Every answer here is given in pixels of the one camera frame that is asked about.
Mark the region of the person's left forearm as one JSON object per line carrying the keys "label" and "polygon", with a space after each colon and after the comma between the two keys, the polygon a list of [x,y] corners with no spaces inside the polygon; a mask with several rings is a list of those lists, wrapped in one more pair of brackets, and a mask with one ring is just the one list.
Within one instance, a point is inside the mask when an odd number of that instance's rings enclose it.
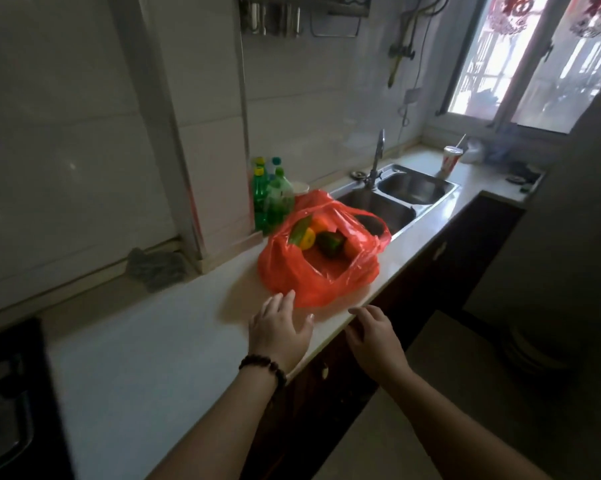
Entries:
{"label": "person's left forearm", "polygon": [[239,480],[278,380],[247,366],[146,480]]}

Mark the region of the red plastic bag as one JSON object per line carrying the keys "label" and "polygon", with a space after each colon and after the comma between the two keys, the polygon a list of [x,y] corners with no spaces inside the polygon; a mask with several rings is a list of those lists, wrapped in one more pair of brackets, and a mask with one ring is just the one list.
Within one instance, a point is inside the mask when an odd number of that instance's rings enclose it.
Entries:
{"label": "red plastic bag", "polygon": [[[371,284],[380,273],[378,255],[391,242],[391,233],[383,221],[380,237],[372,235],[357,216],[371,216],[332,198],[326,191],[313,190],[297,199],[294,211],[272,233],[257,261],[264,287],[272,294],[296,292],[296,306],[326,306],[337,298]],[[341,232],[346,239],[360,243],[362,251],[349,261],[342,253],[330,259],[314,245],[302,251],[298,244],[313,216],[322,216],[330,231]]]}

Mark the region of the wall utensil rack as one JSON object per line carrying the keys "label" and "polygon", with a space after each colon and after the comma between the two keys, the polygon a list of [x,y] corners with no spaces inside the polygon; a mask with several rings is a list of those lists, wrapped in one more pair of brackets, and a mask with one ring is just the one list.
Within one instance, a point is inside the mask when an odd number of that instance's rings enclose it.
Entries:
{"label": "wall utensil rack", "polygon": [[369,17],[372,0],[238,0],[246,34],[298,38],[354,39]]}

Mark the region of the grey dish cloth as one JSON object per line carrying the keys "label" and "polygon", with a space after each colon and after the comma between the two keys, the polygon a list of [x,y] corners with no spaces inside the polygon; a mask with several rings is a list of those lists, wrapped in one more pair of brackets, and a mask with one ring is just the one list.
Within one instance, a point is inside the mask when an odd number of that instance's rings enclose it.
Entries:
{"label": "grey dish cloth", "polygon": [[155,293],[183,282],[187,269],[176,251],[145,252],[134,248],[127,255],[125,274],[140,282],[146,292]]}

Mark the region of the chrome faucet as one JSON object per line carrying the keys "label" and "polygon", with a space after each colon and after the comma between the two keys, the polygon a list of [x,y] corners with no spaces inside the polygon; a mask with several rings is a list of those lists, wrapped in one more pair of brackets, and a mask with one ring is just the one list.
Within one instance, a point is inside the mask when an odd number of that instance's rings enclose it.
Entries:
{"label": "chrome faucet", "polygon": [[380,178],[381,171],[378,168],[380,160],[383,158],[385,149],[385,129],[381,129],[378,134],[378,141],[376,143],[375,155],[373,164],[369,171],[368,176],[364,179],[364,186],[369,191],[373,191],[376,188],[376,183]]}

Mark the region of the person's right forearm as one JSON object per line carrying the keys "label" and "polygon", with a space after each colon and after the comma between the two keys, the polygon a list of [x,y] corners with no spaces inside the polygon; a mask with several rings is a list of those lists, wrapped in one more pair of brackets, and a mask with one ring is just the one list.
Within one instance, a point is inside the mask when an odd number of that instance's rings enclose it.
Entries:
{"label": "person's right forearm", "polygon": [[410,369],[384,388],[443,480],[552,480]]}

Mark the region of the person's left hand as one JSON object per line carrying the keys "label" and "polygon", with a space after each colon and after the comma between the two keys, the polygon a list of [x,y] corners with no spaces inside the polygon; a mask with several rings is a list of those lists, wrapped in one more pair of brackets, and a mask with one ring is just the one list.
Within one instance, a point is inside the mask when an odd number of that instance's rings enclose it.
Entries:
{"label": "person's left hand", "polygon": [[298,323],[294,321],[295,290],[284,295],[280,311],[276,315],[267,315],[269,299],[249,321],[248,354],[267,357],[288,374],[303,359],[311,340],[303,340],[299,336],[305,319]]}

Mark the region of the person's right hand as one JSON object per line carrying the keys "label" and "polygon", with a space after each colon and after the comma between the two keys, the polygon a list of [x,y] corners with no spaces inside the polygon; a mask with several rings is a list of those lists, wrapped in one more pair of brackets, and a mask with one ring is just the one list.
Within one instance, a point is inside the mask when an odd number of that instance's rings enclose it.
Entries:
{"label": "person's right hand", "polygon": [[379,385],[397,382],[411,371],[388,317],[383,336],[375,340],[348,340],[346,337],[346,341],[360,368]]}

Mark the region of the red and white paper cup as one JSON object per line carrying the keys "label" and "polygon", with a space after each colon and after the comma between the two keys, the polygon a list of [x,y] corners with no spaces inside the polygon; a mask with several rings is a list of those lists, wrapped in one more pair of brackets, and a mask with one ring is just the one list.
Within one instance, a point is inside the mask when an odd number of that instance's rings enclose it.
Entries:
{"label": "red and white paper cup", "polygon": [[443,149],[442,163],[439,174],[441,178],[448,177],[456,166],[456,163],[463,156],[464,150],[458,146],[445,146]]}

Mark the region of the green pepper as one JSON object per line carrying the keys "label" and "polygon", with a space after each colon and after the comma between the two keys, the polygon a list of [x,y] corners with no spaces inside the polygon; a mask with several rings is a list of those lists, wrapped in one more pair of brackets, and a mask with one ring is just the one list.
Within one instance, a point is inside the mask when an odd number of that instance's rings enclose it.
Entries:
{"label": "green pepper", "polygon": [[314,245],[327,258],[335,259],[343,253],[346,237],[339,231],[323,231],[316,234]]}

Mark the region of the green bottle yellow cap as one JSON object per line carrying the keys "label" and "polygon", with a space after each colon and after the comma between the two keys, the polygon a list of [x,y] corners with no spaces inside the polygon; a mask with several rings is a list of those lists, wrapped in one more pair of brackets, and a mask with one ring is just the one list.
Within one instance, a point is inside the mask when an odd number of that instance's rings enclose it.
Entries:
{"label": "green bottle yellow cap", "polygon": [[269,222],[267,219],[267,196],[269,193],[269,176],[263,165],[257,164],[255,167],[251,188],[255,228],[264,235],[268,235]]}

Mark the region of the stainless steel double sink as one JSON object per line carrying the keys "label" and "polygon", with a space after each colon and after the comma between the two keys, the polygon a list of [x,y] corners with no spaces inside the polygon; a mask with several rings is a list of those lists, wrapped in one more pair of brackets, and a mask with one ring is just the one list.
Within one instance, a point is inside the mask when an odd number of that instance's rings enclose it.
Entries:
{"label": "stainless steel double sink", "polygon": [[424,215],[456,197],[461,185],[440,177],[392,164],[380,170],[374,187],[363,181],[353,181],[329,191],[332,198],[371,216],[357,216],[357,220],[376,237],[382,234],[381,221],[395,240]]}

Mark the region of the dark items on counter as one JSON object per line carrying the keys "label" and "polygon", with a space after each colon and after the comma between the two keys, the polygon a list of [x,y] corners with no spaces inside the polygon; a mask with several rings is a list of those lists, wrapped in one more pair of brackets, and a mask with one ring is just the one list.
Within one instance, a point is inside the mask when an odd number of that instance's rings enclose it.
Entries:
{"label": "dark items on counter", "polygon": [[529,194],[544,175],[544,170],[532,164],[514,161],[509,164],[505,181],[518,186],[520,193]]}

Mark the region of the green plastic bottle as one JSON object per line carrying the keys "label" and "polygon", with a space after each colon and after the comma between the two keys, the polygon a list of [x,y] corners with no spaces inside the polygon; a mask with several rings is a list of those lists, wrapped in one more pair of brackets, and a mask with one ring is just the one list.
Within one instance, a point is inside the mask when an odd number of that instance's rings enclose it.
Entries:
{"label": "green plastic bottle", "polygon": [[274,176],[268,184],[268,193],[265,200],[266,235],[274,233],[289,217],[295,207],[294,189],[285,171],[277,166]]}

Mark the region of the white plastic bag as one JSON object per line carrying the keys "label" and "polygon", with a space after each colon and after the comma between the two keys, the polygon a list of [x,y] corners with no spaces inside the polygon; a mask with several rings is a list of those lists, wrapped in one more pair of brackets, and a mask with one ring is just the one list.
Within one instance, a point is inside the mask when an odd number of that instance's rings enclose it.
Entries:
{"label": "white plastic bag", "polygon": [[487,148],[482,140],[470,137],[466,141],[466,148],[459,159],[460,163],[480,165],[484,163],[486,158]]}

